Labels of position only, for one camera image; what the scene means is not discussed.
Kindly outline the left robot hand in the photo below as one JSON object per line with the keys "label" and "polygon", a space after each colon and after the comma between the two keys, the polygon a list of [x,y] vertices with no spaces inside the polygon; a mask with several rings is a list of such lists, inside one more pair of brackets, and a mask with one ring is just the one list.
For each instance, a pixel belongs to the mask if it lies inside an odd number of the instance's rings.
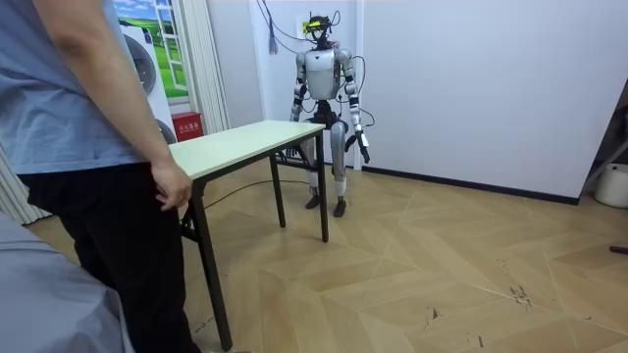
{"label": "left robot hand", "polygon": [[363,157],[363,161],[365,164],[369,164],[371,157],[368,152],[369,142],[367,136],[363,130],[359,130],[355,133],[356,141],[359,145],[360,153]]}

